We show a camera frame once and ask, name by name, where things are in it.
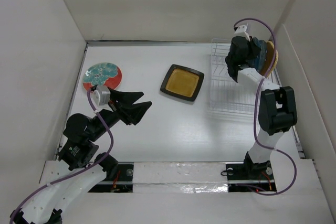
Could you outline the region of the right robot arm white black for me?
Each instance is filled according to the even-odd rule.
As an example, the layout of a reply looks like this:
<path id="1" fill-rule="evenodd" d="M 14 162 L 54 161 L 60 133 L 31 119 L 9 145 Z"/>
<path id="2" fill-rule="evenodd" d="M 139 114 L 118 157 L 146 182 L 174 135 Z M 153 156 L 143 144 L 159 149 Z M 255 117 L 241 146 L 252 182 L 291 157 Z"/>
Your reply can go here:
<path id="1" fill-rule="evenodd" d="M 295 93 L 267 78 L 278 62 L 271 41 L 235 36 L 225 58 L 229 76 L 255 95 L 255 142 L 246 153 L 241 171 L 255 178 L 270 167 L 270 155 L 281 136 L 297 123 Z"/>

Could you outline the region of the brown black square plate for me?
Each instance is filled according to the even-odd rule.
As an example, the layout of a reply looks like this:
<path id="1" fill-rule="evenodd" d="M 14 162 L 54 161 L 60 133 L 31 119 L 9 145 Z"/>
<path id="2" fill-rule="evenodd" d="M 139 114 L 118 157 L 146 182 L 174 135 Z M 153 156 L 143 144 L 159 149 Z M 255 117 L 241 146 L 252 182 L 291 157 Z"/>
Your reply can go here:
<path id="1" fill-rule="evenodd" d="M 172 64 L 166 73 L 160 91 L 175 98 L 194 102 L 200 92 L 204 74 L 195 69 Z"/>

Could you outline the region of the dark blue leaf-shaped plate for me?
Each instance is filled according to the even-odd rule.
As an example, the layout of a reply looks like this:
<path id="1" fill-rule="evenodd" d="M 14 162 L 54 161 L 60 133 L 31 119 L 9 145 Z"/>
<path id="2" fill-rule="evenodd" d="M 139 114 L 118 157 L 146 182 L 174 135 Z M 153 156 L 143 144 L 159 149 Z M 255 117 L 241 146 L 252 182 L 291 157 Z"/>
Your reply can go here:
<path id="1" fill-rule="evenodd" d="M 259 40 L 256 37 L 254 37 L 253 40 L 256 46 L 260 49 L 260 52 L 257 55 L 257 58 L 254 60 L 254 68 L 258 72 L 261 72 L 262 68 L 264 67 L 265 61 L 266 61 L 266 53 L 267 53 L 266 42 L 264 40 Z"/>

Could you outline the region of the woven bamboo square plate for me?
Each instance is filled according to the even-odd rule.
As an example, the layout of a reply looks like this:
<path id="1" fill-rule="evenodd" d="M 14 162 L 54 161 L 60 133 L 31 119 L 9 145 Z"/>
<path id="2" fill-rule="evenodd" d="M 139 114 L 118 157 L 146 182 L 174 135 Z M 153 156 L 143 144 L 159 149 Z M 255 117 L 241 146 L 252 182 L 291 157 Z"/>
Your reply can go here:
<path id="1" fill-rule="evenodd" d="M 270 74 L 272 73 L 272 71 L 275 69 L 275 67 L 276 67 L 276 65 L 278 63 L 278 58 L 279 58 L 278 51 L 275 49 L 275 45 L 274 45 L 274 55 L 273 55 L 273 58 L 272 58 L 271 66 L 268 68 L 268 70 L 267 70 L 266 73 L 265 73 L 265 69 L 263 67 L 262 70 L 261 70 L 261 72 L 260 72 L 260 74 L 262 76 L 268 78 L 270 76 Z"/>

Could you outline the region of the teal round plate white blossoms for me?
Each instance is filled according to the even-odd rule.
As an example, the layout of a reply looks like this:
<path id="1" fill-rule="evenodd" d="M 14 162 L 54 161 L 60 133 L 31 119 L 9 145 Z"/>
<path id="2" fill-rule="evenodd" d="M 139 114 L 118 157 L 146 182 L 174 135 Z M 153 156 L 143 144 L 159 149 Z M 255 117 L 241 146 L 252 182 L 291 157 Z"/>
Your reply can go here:
<path id="1" fill-rule="evenodd" d="M 267 52 L 266 52 L 266 59 L 265 59 L 265 65 L 264 65 L 265 73 L 267 72 L 268 68 L 271 66 L 272 58 L 274 55 L 274 45 L 272 41 L 266 42 L 266 49 L 267 49 Z"/>

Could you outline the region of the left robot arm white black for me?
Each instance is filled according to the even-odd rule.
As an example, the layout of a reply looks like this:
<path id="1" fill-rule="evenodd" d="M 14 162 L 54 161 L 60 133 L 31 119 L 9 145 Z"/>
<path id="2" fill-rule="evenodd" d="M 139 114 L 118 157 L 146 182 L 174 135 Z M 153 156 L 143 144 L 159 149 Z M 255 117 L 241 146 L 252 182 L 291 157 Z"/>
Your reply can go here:
<path id="1" fill-rule="evenodd" d="M 143 92 L 121 92 L 95 85 L 87 100 L 95 116 L 71 115 L 45 185 L 25 198 L 11 213 L 10 223 L 62 223 L 66 210 L 97 183 L 117 175 L 118 161 L 110 155 L 114 145 L 111 128 L 119 121 L 137 125 L 152 102 L 139 102 Z"/>

